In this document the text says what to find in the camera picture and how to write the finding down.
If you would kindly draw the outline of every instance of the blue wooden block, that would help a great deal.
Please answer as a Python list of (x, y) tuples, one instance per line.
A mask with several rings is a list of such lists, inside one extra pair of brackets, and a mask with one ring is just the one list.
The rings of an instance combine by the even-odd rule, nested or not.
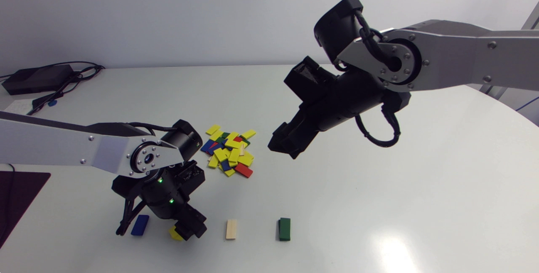
[(208, 150), (208, 154), (213, 155), (213, 151), (217, 149), (222, 149), (224, 147), (225, 146), (223, 144), (216, 144), (213, 148), (210, 148), (210, 150)]
[(211, 145), (213, 145), (214, 142), (215, 142), (215, 141), (213, 141), (213, 140), (211, 140), (211, 139), (208, 140), (208, 142), (206, 142), (206, 143), (204, 144), (204, 146), (202, 146), (202, 148), (200, 148), (200, 150), (201, 150), (202, 152), (207, 152), (208, 150), (210, 150), (210, 147), (211, 147)]
[(131, 235), (142, 236), (146, 229), (146, 225), (148, 224), (148, 219), (150, 219), (150, 216), (148, 215), (139, 215), (139, 217), (136, 218), (135, 225), (133, 225)]
[(223, 171), (228, 171), (230, 169), (232, 169), (229, 165), (229, 160), (225, 160), (223, 162), (221, 162), (221, 165), (223, 166)]

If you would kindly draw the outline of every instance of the red wooden block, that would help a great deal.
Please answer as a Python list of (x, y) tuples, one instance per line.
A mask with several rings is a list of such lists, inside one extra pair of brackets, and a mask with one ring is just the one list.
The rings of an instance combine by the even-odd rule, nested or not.
[(249, 178), (251, 177), (253, 171), (248, 168), (247, 166), (245, 166), (243, 163), (239, 162), (237, 164), (237, 166), (234, 167), (234, 170), (236, 170), (238, 173), (240, 173), (241, 175)]

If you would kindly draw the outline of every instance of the pile of colored blocks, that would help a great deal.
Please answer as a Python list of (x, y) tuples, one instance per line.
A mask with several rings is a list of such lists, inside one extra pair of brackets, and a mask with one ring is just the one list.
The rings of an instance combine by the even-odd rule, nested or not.
[(251, 177), (253, 171), (249, 167), (254, 156), (245, 149), (251, 144), (248, 139), (256, 134), (254, 130), (239, 135), (237, 132), (225, 133), (220, 126), (213, 125), (206, 134), (210, 135), (210, 139), (200, 150), (211, 156), (208, 167), (218, 167), (228, 177), (235, 172), (247, 178)]

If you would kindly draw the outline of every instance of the paper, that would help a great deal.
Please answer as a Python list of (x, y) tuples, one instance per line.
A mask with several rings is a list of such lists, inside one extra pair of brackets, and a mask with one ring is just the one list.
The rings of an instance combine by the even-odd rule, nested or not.
[(32, 110), (33, 99), (18, 99), (12, 102), (4, 112), (26, 115)]

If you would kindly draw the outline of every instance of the yellow wooden block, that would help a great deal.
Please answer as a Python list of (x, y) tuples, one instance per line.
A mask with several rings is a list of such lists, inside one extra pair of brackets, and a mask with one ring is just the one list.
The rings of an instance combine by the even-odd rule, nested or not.
[(243, 163), (245, 166), (250, 166), (253, 163), (253, 159), (247, 156), (239, 156), (237, 162)]
[(169, 233), (170, 233), (170, 237), (172, 237), (173, 239), (177, 240), (177, 241), (182, 241), (183, 240), (183, 237), (181, 237), (177, 232), (176, 232), (176, 227), (175, 225), (173, 225), (170, 229), (169, 229)]
[(225, 171), (225, 174), (228, 176), (228, 177), (231, 177), (233, 174), (235, 173), (235, 171), (233, 169), (230, 169), (228, 171)]
[(220, 129), (221, 127), (219, 125), (213, 125), (212, 127), (210, 127), (207, 131), (206, 131), (206, 134), (208, 135), (213, 135), (218, 129)]
[(223, 149), (217, 149), (213, 151), (213, 154), (217, 156), (217, 160), (219, 160), (219, 162), (223, 162), (227, 160), (227, 154), (225, 153)]
[(237, 220), (228, 219), (227, 220), (227, 234), (225, 235), (225, 238), (227, 240), (235, 240), (236, 229), (237, 229)]
[(244, 156), (247, 156), (248, 158), (254, 159), (254, 156), (251, 155), (249, 152), (247, 152), (247, 150), (245, 150), (245, 155)]
[(244, 137), (245, 139), (249, 139), (249, 138), (253, 137), (255, 134), (256, 134), (256, 132), (255, 132), (254, 130), (251, 129), (251, 130), (249, 130), (249, 131), (243, 133), (243, 134), (241, 135), (241, 137)]
[(229, 161), (237, 161), (239, 157), (239, 149), (232, 149), (229, 156)]
[(221, 137), (221, 135), (223, 135), (223, 131), (221, 130), (217, 130), (215, 131), (211, 136), (210, 136), (210, 140), (213, 140), (213, 141), (216, 141), (219, 137)]
[(208, 163), (208, 167), (210, 168), (217, 168), (217, 164), (219, 163), (219, 160), (217, 159), (217, 156), (212, 156), (210, 162)]
[(232, 132), (232, 133), (230, 133), (230, 134), (227, 136), (226, 139), (228, 139), (229, 141), (231, 141), (231, 140), (234, 140), (234, 138), (236, 138), (236, 137), (237, 137), (237, 132)]
[(229, 139), (229, 140), (227, 140), (227, 142), (225, 142), (225, 146), (226, 147), (231, 147), (231, 148), (234, 148), (234, 149), (239, 149), (239, 147), (241, 145), (239, 144), (239, 142)]

